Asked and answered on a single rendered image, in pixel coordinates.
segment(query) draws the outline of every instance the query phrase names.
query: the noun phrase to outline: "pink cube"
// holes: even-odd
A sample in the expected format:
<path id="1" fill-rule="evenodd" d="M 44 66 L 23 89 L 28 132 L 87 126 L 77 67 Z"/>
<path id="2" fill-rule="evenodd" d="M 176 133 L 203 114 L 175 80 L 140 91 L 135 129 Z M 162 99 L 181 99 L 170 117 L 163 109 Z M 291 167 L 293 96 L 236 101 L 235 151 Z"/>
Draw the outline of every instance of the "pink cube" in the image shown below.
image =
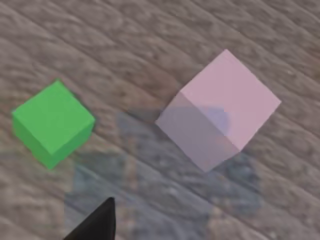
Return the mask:
<path id="1" fill-rule="evenodd" d="M 239 153 L 280 103 L 225 50 L 180 90 L 156 124 L 207 172 Z"/>

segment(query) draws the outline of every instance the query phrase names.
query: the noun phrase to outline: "green block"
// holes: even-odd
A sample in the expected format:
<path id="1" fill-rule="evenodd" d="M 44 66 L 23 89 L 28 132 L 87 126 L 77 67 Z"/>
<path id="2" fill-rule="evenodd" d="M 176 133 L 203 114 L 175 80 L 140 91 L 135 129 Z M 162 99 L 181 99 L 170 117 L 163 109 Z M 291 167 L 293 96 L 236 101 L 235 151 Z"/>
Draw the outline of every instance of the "green block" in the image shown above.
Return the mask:
<path id="1" fill-rule="evenodd" d="M 48 169 L 84 144 L 95 124 L 95 118 L 59 80 L 12 115 L 15 135 Z"/>

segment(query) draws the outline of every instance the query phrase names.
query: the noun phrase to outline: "wooden surface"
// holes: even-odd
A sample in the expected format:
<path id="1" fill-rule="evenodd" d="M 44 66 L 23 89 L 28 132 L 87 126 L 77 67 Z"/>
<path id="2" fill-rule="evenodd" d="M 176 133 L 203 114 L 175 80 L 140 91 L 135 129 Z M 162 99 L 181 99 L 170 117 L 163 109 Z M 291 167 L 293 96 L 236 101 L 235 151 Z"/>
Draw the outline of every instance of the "wooden surface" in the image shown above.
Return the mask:
<path id="1" fill-rule="evenodd" d="M 319 16 L 318 0 L 1 0 L 1 239 L 62 239 L 112 196 L 117 240 L 319 240 Z M 282 104 L 203 174 L 152 121 L 223 49 Z M 55 78 L 97 125 L 47 171 L 10 112 Z"/>

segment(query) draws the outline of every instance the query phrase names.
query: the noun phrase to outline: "black triangular object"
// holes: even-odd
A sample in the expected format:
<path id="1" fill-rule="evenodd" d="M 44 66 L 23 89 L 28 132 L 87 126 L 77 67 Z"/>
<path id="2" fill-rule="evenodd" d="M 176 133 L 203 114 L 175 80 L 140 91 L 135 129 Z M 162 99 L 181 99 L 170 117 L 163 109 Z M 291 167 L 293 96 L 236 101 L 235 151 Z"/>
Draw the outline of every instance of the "black triangular object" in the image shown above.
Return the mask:
<path id="1" fill-rule="evenodd" d="M 113 197 L 103 202 L 64 240 L 115 240 L 116 204 Z"/>

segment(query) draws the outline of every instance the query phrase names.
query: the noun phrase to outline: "cube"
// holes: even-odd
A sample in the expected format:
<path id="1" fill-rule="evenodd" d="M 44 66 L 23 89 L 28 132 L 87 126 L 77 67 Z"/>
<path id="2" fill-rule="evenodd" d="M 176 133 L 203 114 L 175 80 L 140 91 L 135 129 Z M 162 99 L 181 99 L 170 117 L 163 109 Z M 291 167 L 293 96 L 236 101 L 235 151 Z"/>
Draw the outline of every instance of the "cube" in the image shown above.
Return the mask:
<path id="1" fill-rule="evenodd" d="M 225 50 L 179 91 L 156 124 L 207 172 L 239 153 L 280 103 Z"/>
<path id="2" fill-rule="evenodd" d="M 48 169 L 84 144 L 95 118 L 56 80 L 12 112 L 13 132 Z"/>

